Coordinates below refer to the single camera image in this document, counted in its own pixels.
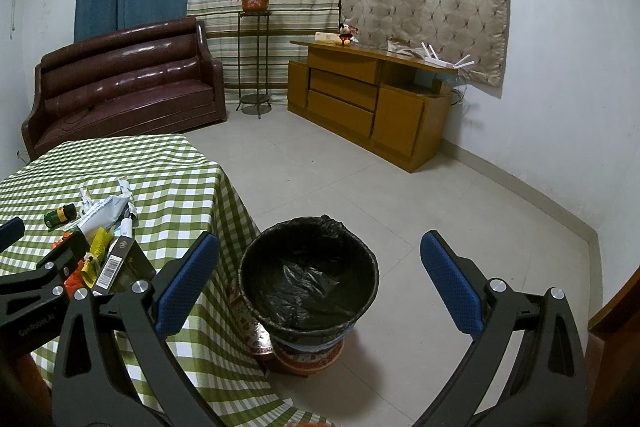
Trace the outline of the orange wrapper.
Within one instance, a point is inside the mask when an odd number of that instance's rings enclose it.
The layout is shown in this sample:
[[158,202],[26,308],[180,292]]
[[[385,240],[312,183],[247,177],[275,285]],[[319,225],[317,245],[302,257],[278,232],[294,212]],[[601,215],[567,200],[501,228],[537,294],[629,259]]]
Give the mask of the orange wrapper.
[[[59,239],[57,239],[55,242],[52,243],[52,248],[56,248],[58,247],[58,245],[63,244],[66,241],[66,239],[68,239],[71,235],[72,233],[70,232],[64,232]],[[75,291],[77,291],[77,289],[85,286],[84,279],[82,278],[82,275],[81,275],[81,270],[84,267],[84,264],[85,264],[85,259],[84,258],[79,259],[76,262],[76,268],[74,269],[74,271],[68,273],[65,277],[63,286],[65,288],[68,298],[70,299],[74,297]]]

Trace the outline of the green bottle yellow label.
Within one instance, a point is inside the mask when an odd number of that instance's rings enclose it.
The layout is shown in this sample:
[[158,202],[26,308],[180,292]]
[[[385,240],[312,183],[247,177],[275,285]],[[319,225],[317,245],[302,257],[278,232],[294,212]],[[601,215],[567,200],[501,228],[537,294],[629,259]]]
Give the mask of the green bottle yellow label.
[[66,204],[46,212],[43,215],[43,222],[48,230],[55,230],[76,218],[76,206],[74,204]]

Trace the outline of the yellow snack wrapper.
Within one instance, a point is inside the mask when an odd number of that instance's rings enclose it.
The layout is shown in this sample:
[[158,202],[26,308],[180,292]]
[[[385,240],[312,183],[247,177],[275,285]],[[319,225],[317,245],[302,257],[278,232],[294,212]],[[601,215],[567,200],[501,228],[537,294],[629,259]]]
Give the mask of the yellow snack wrapper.
[[101,272],[103,261],[106,256],[108,245],[111,244],[113,233],[99,227],[93,237],[89,251],[85,254],[84,265],[81,268],[81,277],[84,284],[93,288]]

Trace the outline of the black barcode box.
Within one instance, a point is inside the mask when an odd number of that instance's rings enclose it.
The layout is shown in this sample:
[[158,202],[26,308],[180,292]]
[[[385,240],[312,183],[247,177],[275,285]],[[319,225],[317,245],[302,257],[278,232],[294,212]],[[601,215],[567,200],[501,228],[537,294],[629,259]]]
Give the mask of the black barcode box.
[[118,236],[99,273],[92,292],[110,295],[128,291],[137,281],[149,282],[156,270],[135,239]]

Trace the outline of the white camel milk powder bag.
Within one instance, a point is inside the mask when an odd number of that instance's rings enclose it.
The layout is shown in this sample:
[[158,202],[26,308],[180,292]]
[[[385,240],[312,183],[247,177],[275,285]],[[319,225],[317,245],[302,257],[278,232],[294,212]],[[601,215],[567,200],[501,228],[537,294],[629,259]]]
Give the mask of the white camel milk powder bag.
[[78,220],[77,230],[90,241],[99,228],[104,230],[111,228],[129,207],[130,202],[130,195],[112,195],[100,200]]

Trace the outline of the silver wrapper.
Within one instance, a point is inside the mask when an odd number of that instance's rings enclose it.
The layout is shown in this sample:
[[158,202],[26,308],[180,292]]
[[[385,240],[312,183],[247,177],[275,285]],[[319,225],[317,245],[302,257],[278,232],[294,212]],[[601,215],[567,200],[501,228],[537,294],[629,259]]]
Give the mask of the silver wrapper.
[[94,200],[91,197],[90,192],[85,187],[81,187],[79,194],[81,213],[84,215],[92,208]]

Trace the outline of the white teal tube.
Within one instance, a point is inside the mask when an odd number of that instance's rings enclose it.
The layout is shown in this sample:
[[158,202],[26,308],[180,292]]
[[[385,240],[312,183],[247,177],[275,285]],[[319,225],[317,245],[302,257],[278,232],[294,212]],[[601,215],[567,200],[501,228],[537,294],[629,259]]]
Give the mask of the white teal tube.
[[114,231],[114,236],[132,239],[134,237],[134,221],[130,217],[122,218]]

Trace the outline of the silver foil packet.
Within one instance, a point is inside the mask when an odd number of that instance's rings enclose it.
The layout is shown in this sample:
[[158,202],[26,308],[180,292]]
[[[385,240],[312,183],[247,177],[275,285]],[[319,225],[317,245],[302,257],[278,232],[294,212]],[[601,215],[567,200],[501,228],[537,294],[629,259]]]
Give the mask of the silver foil packet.
[[122,199],[122,217],[137,217],[138,210],[134,203],[134,194],[131,192],[130,184],[127,180],[120,179],[118,181],[120,190],[119,197]]

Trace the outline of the black lined trash bin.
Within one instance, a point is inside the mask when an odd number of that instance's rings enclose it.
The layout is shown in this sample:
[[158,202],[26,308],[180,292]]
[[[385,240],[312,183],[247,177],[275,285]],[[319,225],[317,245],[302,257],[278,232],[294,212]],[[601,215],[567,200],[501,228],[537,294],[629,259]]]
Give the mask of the black lined trash bin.
[[238,268],[241,296],[271,340],[299,352],[343,340],[378,293],[373,251],[327,215],[298,217],[259,233]]

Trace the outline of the green checkered tablecloth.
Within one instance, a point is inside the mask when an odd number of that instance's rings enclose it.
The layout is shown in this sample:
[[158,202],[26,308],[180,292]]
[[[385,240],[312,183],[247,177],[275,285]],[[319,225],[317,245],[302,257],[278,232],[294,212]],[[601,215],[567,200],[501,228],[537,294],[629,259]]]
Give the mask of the green checkered tablecloth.
[[186,376],[229,426],[324,423],[279,398],[250,354],[231,311],[228,288],[258,228],[228,176],[178,134],[65,142],[1,182],[1,219],[19,217],[24,236],[1,255],[4,275],[35,269],[58,233],[46,212],[119,194],[127,181],[138,221],[134,238],[155,269],[180,258],[203,232],[219,239],[215,272],[183,328],[167,339]]

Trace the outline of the dark red leather sofa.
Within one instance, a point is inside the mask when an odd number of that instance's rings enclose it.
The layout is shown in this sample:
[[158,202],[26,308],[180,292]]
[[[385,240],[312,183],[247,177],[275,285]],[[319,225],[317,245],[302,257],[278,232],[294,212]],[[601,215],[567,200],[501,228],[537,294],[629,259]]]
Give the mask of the dark red leather sofa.
[[227,119],[224,68],[193,16],[136,26],[43,55],[22,133],[30,159],[66,142],[171,133]]

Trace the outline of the black metal plant stand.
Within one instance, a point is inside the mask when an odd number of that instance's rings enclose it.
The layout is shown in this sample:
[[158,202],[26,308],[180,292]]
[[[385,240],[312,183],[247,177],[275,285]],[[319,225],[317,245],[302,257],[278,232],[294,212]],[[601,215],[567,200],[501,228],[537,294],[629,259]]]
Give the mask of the black metal plant stand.
[[[272,109],[269,78],[270,10],[242,11],[236,23],[236,69],[238,104],[236,111],[258,120]],[[252,40],[254,56],[249,65],[243,60],[243,41]]]

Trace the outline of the wooden sideboard cabinet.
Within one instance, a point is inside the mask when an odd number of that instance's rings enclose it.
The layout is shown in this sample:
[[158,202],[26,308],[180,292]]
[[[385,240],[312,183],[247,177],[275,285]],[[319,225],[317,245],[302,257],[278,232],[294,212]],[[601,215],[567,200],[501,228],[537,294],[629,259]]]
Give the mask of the wooden sideboard cabinet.
[[433,159],[451,90],[438,67],[366,46],[294,41],[306,60],[288,63],[288,110],[407,172]]

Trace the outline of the cream box on cabinet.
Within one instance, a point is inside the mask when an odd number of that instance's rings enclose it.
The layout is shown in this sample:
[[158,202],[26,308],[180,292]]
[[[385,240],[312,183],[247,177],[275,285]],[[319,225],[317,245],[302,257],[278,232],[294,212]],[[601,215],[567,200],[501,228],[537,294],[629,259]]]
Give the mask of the cream box on cabinet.
[[314,33],[315,42],[336,43],[338,40],[340,40],[340,37],[335,32],[316,31]]

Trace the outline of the mickey mouse plush toy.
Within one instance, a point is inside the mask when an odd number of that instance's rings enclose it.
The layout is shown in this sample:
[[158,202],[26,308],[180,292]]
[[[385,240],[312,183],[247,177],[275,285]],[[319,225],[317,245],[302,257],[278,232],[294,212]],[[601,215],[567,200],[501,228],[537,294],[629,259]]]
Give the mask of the mickey mouse plush toy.
[[358,28],[348,23],[341,23],[338,26],[336,39],[334,43],[337,46],[351,46],[354,38],[358,35]]

